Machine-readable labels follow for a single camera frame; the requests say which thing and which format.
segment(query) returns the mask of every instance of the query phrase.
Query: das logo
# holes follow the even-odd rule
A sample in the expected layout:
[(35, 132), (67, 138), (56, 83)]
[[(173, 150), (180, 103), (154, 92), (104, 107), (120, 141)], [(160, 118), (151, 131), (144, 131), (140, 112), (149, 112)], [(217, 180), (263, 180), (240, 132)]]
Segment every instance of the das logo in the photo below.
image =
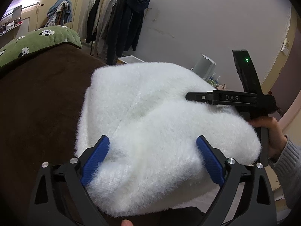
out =
[(223, 94), (221, 96), (221, 100), (228, 101), (228, 102), (240, 102), (240, 96), (232, 95), (232, 94)]
[(238, 96), (226, 95), (226, 100), (238, 101)]

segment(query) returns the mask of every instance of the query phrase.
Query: white container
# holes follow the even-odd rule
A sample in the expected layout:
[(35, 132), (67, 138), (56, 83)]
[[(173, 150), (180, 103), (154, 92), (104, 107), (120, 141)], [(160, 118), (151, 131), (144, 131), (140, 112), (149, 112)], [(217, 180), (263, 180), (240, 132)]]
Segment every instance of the white container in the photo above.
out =
[(202, 54), (200, 61), (193, 67), (192, 72), (196, 73), (200, 78), (208, 81), (215, 69), (215, 62)]
[(125, 56), (117, 59), (117, 63), (119, 64), (128, 64), (128, 63), (145, 63), (143, 60), (130, 55), (130, 56)]

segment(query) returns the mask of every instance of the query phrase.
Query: metal screw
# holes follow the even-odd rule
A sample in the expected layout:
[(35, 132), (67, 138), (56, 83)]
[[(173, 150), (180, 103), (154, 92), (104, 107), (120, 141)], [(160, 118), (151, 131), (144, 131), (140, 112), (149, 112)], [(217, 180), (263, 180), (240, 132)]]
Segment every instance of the metal screw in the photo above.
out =
[(47, 161), (43, 162), (42, 164), (42, 167), (45, 168), (45, 167), (48, 167), (49, 163)]
[(257, 166), (259, 169), (263, 168), (263, 165), (262, 165), (261, 163), (257, 163), (256, 166)]
[(78, 162), (78, 159), (76, 158), (76, 157), (74, 157), (74, 158), (72, 158), (71, 160), (70, 160), (70, 163), (71, 164), (75, 164), (75, 163), (77, 163)]
[(229, 158), (228, 160), (227, 160), (227, 162), (229, 163), (229, 164), (235, 164), (235, 162), (236, 162), (236, 160), (234, 160), (233, 158)]

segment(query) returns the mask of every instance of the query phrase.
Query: doorframe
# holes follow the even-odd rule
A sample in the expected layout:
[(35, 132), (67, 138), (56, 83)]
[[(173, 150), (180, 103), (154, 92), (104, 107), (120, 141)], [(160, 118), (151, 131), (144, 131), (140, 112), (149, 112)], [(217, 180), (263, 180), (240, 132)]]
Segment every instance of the doorframe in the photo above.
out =
[(83, 0), (76, 0), (76, 6), (73, 12), (73, 21), (72, 21), (72, 29), (78, 32), (79, 24), (80, 24), (80, 13), (82, 10)]
[(284, 67), (292, 49), (293, 41), (295, 39), (295, 33), (297, 29), (297, 21), (298, 21), (298, 14), (293, 6), (291, 6), (291, 13), (290, 13), (290, 24), (286, 34), (286, 37), (290, 41), (290, 45), (288, 47), (289, 53), (285, 56), (281, 52), (281, 48), (279, 49), (278, 56), (273, 64), (271, 70), (268, 72), (266, 78), (261, 84), (261, 89), (264, 94), (268, 94), (271, 90), (273, 85), (275, 84), (276, 80), (278, 79), (279, 74), (281, 73), (282, 68)]
[[(298, 29), (299, 31), (301, 31), (301, 18), (299, 16), (297, 17), (297, 26), (296, 26), (296, 29)], [(297, 115), (297, 113), (300, 111), (300, 109), (301, 109), (301, 90), (298, 93), (298, 95), (295, 98), (295, 100), (292, 103), (292, 105), (287, 110), (287, 112), (282, 116), (282, 118), (278, 122), (283, 131), (293, 121), (293, 119), (295, 118), (295, 116)]]

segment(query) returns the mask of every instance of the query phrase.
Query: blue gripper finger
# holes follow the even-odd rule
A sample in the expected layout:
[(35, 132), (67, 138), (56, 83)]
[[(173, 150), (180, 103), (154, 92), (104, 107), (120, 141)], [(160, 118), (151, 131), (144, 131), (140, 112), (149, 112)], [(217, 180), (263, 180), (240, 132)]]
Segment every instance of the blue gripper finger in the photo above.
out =
[(207, 146), (205, 141), (201, 138), (197, 138), (197, 146), (205, 161), (205, 167), (214, 183), (217, 183), (220, 187), (223, 186), (225, 178), (223, 175), (223, 167), (219, 163), (216, 156), (211, 149)]
[(86, 187), (93, 180), (93, 176), (96, 170), (106, 158), (106, 155), (109, 151), (109, 147), (109, 138), (105, 136), (82, 168), (82, 178), (80, 181), (83, 186)]

